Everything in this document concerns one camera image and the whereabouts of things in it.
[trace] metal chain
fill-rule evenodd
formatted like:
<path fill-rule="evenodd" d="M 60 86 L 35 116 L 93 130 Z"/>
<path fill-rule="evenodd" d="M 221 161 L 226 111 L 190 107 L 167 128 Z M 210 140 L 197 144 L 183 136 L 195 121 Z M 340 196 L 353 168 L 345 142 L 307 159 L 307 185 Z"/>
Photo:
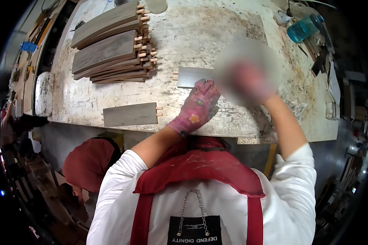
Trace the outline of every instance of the metal chain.
<path fill-rule="evenodd" d="M 203 220 L 203 228 L 204 228 L 204 232 L 206 233 L 206 236 L 209 236 L 210 233 L 207 230 L 207 225 L 206 225 L 206 219 L 204 218 L 204 212 L 203 212 L 203 202 L 202 202 L 202 198 L 201 198 L 201 192 L 199 190 L 189 190 L 187 192 L 187 194 L 185 195 L 184 198 L 184 205 L 183 205 L 183 210 L 181 211 L 181 219 L 180 219 L 180 225 L 178 227 L 178 233 L 177 236 L 181 236 L 182 233 L 182 227 L 183 227 L 183 221 L 184 221 L 184 210 L 185 210 L 185 205 L 187 203 L 187 198 L 188 195 L 190 193 L 196 193 L 197 197 L 198 197 L 198 201 L 199 201 L 199 208 L 201 208 L 201 212 L 202 212 L 202 220 Z"/>

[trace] yellow strip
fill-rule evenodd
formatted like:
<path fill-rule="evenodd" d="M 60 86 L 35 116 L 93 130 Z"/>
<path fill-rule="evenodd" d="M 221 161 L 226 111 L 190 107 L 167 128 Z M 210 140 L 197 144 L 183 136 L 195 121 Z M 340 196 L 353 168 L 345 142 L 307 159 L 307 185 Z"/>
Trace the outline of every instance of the yellow strip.
<path fill-rule="evenodd" d="M 277 149 L 277 144 L 270 144 L 270 152 L 268 153 L 268 159 L 265 167 L 265 171 L 263 172 L 265 176 L 268 178 L 270 174 L 271 167 L 273 165 L 275 150 Z"/>

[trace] white shirt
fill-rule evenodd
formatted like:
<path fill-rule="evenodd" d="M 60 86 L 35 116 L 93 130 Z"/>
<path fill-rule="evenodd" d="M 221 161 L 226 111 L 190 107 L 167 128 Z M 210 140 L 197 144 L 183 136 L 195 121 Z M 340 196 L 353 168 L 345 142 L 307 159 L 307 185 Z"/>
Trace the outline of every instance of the white shirt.
<path fill-rule="evenodd" d="M 146 164 L 127 150 L 109 168 L 102 181 L 87 244 L 129 244 L 139 194 L 133 194 Z M 277 155 L 277 164 L 269 181 L 259 170 L 265 197 L 260 199 L 263 212 L 263 244 L 311 244 L 315 234 L 314 158 L 309 144 L 286 160 Z M 224 245 L 244 245 L 247 238 L 247 196 L 216 180 L 185 181 L 169 185 L 154 195 L 149 225 L 149 245 L 167 244 L 169 219 L 181 216 L 184 197 L 189 189 L 200 190 L 205 215 L 221 217 Z M 187 199 L 185 217 L 201 217 L 195 194 Z"/>

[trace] black patch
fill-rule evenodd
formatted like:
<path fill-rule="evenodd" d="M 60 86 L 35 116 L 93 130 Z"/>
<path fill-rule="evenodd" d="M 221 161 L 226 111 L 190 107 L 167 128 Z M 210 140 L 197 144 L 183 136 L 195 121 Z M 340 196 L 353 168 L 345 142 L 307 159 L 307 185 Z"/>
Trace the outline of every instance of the black patch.
<path fill-rule="evenodd" d="M 181 236 L 178 236 L 181 217 L 170 217 L 169 232 L 167 234 L 167 245 L 222 245 L 221 222 L 218 216 L 206 216 L 206 236 L 203 220 L 199 218 L 184 217 Z"/>

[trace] sleeve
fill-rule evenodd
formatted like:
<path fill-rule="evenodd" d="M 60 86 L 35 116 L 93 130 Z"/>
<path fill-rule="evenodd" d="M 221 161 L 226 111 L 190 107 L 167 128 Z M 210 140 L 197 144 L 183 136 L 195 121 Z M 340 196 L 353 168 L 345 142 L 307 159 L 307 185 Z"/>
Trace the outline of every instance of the sleeve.
<path fill-rule="evenodd" d="M 270 183 L 284 202 L 297 228 L 311 240 L 315 233 L 315 182 L 314 157 L 308 143 L 285 160 L 277 155 L 277 164 Z"/>
<path fill-rule="evenodd" d="M 144 161 L 132 150 L 126 150 L 120 159 L 108 169 L 98 194 L 90 231 L 95 230 L 92 228 L 98 226 L 100 220 L 132 178 L 139 171 L 147 169 Z"/>

